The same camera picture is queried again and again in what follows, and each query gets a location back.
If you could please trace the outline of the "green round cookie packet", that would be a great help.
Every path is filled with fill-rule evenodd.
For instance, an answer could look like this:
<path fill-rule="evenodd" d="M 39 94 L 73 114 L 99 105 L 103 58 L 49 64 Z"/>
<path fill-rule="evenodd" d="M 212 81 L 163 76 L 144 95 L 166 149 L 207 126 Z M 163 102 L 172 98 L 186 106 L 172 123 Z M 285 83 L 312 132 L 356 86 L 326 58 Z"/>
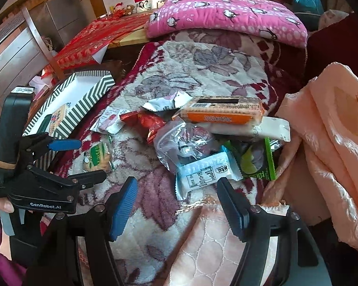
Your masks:
<path fill-rule="evenodd" d="M 105 136 L 98 144 L 85 151 L 83 154 L 83 170 L 85 172 L 103 170 L 110 173 L 114 169 L 111 144 L 110 136 Z"/>

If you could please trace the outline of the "dark green sachet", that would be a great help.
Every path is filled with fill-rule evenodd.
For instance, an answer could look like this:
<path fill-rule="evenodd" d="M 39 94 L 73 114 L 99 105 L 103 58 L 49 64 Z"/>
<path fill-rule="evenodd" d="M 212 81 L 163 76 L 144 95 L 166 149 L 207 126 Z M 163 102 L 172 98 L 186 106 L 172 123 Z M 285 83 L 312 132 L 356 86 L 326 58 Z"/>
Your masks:
<path fill-rule="evenodd" d="M 52 115 L 48 114 L 45 116 L 45 118 L 43 119 L 41 125 L 39 126 L 38 130 L 37 130 L 37 134 L 40 133 L 49 133 L 49 127 L 50 127 L 50 121 L 52 119 Z"/>

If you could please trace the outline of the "white blue wafer packet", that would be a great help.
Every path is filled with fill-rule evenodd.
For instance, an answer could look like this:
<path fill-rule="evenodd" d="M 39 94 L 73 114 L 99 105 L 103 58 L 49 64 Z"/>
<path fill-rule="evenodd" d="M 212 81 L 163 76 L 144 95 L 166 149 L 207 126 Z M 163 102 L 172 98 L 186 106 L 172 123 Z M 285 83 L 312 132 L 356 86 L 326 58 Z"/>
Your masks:
<path fill-rule="evenodd" d="M 221 146 L 219 153 L 180 167 L 175 178 L 178 201 L 187 198 L 189 192 L 216 183 L 221 178 L 241 181 L 241 170 L 230 150 Z"/>

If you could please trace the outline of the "green snack packet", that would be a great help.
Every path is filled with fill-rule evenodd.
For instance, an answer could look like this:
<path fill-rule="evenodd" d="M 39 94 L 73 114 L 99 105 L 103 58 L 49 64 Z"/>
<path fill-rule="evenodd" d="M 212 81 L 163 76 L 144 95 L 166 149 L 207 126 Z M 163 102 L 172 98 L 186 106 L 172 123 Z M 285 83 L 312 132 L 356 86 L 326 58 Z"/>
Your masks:
<path fill-rule="evenodd" d="M 257 141 L 227 140 L 224 146 L 233 154 L 244 178 L 276 179 L 276 165 L 284 142 L 278 139 L 264 138 Z"/>

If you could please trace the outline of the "pink white snack packet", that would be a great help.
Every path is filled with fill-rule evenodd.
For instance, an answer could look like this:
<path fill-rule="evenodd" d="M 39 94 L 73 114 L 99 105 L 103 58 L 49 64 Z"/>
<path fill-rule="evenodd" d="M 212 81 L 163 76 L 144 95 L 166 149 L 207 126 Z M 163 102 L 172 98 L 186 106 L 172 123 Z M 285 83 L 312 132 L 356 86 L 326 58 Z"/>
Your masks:
<path fill-rule="evenodd" d="M 120 115 L 128 113 L 129 110 L 123 108 L 106 107 L 105 111 L 90 127 L 92 132 L 115 136 L 125 123 L 120 119 Z"/>

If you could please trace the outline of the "clear bag of dark snacks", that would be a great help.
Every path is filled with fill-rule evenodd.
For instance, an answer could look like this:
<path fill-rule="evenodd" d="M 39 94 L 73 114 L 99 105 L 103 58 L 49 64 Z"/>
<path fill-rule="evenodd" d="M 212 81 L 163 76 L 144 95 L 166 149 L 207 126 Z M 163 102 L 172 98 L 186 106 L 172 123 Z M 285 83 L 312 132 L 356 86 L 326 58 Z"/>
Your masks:
<path fill-rule="evenodd" d="M 180 117 L 160 128 L 153 144 L 160 163 L 172 174 L 176 174 L 180 167 L 219 150 L 218 141 L 212 133 Z"/>

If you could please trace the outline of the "red candy wrapper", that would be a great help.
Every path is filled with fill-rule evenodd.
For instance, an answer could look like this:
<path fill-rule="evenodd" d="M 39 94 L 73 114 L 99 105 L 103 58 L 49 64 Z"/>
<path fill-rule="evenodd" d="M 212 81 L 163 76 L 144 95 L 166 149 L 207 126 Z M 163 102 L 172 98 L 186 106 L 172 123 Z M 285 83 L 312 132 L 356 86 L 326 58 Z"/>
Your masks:
<path fill-rule="evenodd" d="M 153 142 L 158 130 L 166 124 L 160 116 L 146 110 L 126 112 L 120 115 L 120 120 L 136 130 L 148 144 Z"/>

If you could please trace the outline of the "long white snack packet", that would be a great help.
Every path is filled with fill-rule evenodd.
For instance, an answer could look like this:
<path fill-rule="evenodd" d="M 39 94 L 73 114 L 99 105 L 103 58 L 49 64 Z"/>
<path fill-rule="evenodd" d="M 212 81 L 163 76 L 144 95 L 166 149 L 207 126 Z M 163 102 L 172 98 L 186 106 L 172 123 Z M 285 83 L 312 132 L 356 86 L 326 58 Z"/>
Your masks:
<path fill-rule="evenodd" d="M 285 119 L 264 116 L 259 125 L 232 125 L 226 123 L 197 123 L 213 134 L 242 136 L 246 138 L 270 138 L 290 142 L 290 124 Z"/>

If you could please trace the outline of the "orange biscuit pack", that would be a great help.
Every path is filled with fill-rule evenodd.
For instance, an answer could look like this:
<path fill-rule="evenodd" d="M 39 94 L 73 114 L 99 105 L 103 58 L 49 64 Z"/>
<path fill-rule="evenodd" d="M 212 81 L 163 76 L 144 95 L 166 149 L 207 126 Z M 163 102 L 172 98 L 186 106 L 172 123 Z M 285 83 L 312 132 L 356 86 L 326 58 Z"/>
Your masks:
<path fill-rule="evenodd" d="M 260 99 L 242 96 L 194 97 L 173 116 L 192 123 L 259 125 L 265 109 Z"/>

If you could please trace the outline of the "silver white snack packet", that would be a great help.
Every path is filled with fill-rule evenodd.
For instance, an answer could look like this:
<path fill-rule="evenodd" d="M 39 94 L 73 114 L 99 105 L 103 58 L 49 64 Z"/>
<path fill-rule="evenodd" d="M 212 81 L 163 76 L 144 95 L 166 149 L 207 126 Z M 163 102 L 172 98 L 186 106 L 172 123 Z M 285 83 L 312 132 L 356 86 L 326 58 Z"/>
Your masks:
<path fill-rule="evenodd" d="M 142 108 L 151 112 L 176 110 L 187 104 L 192 99 L 193 98 L 188 93 L 178 90 L 169 96 L 151 99 L 144 103 Z"/>

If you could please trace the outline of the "yellow Hokkaido cracker pack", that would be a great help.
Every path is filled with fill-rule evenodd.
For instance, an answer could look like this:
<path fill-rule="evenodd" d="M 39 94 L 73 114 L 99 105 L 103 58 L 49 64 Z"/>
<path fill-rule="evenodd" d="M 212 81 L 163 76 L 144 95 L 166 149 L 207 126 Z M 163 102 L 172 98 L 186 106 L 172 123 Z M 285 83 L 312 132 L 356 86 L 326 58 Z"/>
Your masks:
<path fill-rule="evenodd" d="M 54 135 L 57 127 L 62 123 L 65 116 L 70 111 L 71 103 L 61 105 L 51 116 L 49 124 L 49 135 Z"/>

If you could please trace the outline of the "green striped white tray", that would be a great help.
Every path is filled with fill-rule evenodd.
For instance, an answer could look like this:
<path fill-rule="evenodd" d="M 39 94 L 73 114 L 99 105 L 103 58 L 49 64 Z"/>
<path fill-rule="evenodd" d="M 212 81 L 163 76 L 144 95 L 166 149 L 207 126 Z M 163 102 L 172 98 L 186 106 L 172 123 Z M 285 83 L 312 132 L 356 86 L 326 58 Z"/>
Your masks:
<path fill-rule="evenodd" d="M 70 111 L 51 136 L 57 139 L 68 138 L 85 115 L 114 85 L 115 80 L 107 70 L 80 71 L 72 74 L 54 88 L 27 124 L 24 135 L 36 134 L 46 115 L 53 114 L 63 104 L 71 103 Z"/>

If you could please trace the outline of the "wooden chair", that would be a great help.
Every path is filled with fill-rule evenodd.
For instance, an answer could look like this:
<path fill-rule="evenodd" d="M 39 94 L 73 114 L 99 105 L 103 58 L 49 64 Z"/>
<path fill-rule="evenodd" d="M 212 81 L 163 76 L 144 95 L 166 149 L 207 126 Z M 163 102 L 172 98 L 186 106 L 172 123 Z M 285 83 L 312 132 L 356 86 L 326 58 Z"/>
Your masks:
<path fill-rule="evenodd" d="M 15 87 L 26 86 L 46 66 L 57 79 L 65 79 L 24 7 L 0 25 L 0 114 L 6 96 Z"/>

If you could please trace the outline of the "grey refrigerator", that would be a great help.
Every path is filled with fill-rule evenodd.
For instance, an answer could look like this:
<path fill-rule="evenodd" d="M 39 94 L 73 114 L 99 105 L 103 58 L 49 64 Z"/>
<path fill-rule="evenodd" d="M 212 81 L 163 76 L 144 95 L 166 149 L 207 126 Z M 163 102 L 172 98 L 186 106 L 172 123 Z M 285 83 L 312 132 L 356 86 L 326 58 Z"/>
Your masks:
<path fill-rule="evenodd" d="M 50 38 L 57 52 L 95 19 L 90 0 L 46 0 L 30 10 L 30 16 L 40 35 Z"/>

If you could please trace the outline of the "plush santa toy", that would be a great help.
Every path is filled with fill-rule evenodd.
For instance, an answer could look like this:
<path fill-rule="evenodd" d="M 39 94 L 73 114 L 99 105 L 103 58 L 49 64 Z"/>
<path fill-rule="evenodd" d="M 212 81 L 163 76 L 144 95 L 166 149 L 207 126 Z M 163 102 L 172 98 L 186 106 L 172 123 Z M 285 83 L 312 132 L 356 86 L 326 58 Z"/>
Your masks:
<path fill-rule="evenodd" d="M 126 15 L 132 15 L 134 9 L 135 9 L 134 5 L 124 6 L 123 3 L 118 3 L 115 6 L 110 7 L 110 13 L 116 18 L 121 18 Z"/>

